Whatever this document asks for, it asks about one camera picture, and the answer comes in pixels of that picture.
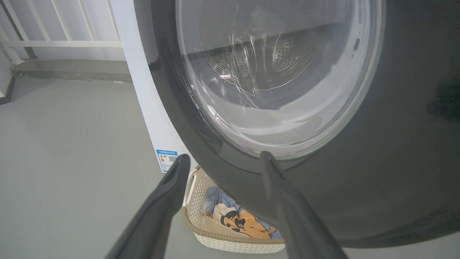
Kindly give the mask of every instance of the white railing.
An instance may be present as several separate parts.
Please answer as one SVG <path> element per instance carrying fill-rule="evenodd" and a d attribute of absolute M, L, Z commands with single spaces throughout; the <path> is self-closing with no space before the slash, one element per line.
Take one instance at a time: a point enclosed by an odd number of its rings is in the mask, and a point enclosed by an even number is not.
<path fill-rule="evenodd" d="M 80 12 L 81 15 L 84 18 L 85 26 L 87 29 L 87 32 L 90 36 L 90 41 L 74 41 L 72 40 L 72 35 L 69 32 L 69 29 L 67 27 L 65 17 L 63 16 L 63 13 L 61 12 L 61 9 L 59 8 L 59 4 L 57 0 L 51 0 L 52 6 L 54 8 L 54 12 L 56 13 L 59 22 L 61 24 L 62 30 L 64 31 L 66 40 L 65 41 L 53 41 L 50 39 L 48 32 L 46 30 L 46 27 L 43 24 L 42 19 L 40 18 L 40 15 L 35 7 L 34 1 L 33 0 L 27 0 L 28 7 L 30 11 L 32 12 L 32 16 L 38 25 L 40 32 L 44 38 L 43 41 L 36 41 L 36 40 L 30 40 L 29 37 L 27 36 L 26 32 L 24 31 L 24 28 L 21 25 L 21 22 L 19 21 L 15 11 L 13 10 L 13 7 L 11 6 L 10 0 L 1 0 L 4 3 L 4 6 L 6 7 L 5 12 L 8 12 L 9 15 L 11 16 L 11 23 L 14 23 L 13 26 L 17 28 L 18 36 L 21 36 L 22 39 L 19 38 L 19 40 L 11 40 L 11 37 L 8 37 L 8 34 L 5 32 L 4 28 L 0 25 L 0 41 L 4 46 L 4 49 L 6 50 L 6 54 L 10 57 L 12 63 L 14 64 L 19 64 L 22 63 L 23 60 L 19 57 L 18 53 L 14 50 L 16 47 L 106 47 L 106 48 L 122 48 L 121 42 L 120 42 L 120 37 L 118 35 L 118 30 L 115 24 L 115 19 L 113 16 L 112 12 L 112 6 L 110 4 L 110 0 L 105 0 L 106 2 L 106 7 L 109 11 L 110 14 L 110 21 L 111 25 L 113 28 L 113 32 L 115 34 L 116 41 L 98 41 L 93 27 L 91 25 L 88 12 L 85 8 L 85 4 L 83 0 L 74 0 L 78 1 L 78 5 L 80 6 Z"/>

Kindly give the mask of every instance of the front-loading washing machine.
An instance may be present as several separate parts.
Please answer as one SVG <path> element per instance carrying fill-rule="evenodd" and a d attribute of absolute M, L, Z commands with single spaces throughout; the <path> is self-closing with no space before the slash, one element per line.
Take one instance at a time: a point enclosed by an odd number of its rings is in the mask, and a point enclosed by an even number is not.
<path fill-rule="evenodd" d="M 276 226 L 259 166 L 268 151 L 343 247 L 460 230 L 458 1 L 113 8 L 162 170 L 189 153 Z"/>

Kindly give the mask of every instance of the transparent door glass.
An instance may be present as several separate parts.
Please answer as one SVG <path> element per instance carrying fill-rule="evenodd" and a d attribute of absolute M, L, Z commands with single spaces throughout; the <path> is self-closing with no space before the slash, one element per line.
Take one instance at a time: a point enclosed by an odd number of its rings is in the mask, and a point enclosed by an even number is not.
<path fill-rule="evenodd" d="M 308 155 L 364 98 L 382 10 L 379 0 L 178 0 L 189 94 L 208 125 L 242 152 Z"/>

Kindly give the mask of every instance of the label on door rim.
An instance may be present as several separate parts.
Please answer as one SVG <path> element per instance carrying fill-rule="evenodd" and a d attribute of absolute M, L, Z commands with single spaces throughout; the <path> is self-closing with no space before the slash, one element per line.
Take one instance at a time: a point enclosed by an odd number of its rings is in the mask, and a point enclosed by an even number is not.
<path fill-rule="evenodd" d="M 160 161 L 161 170 L 163 170 L 163 173 L 168 172 L 174 161 L 176 161 L 177 152 L 157 149 L 156 153 Z"/>

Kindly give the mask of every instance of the woven basket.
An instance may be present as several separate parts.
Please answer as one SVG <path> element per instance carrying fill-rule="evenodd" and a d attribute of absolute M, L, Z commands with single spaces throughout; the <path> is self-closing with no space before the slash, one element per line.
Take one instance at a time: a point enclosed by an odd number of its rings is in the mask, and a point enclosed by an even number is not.
<path fill-rule="evenodd" d="M 185 224 L 206 247 L 234 253 L 276 253 L 286 245 L 284 239 L 256 239 L 221 235 L 199 229 L 201 208 L 208 188 L 216 186 L 199 167 L 190 173 L 182 216 Z"/>

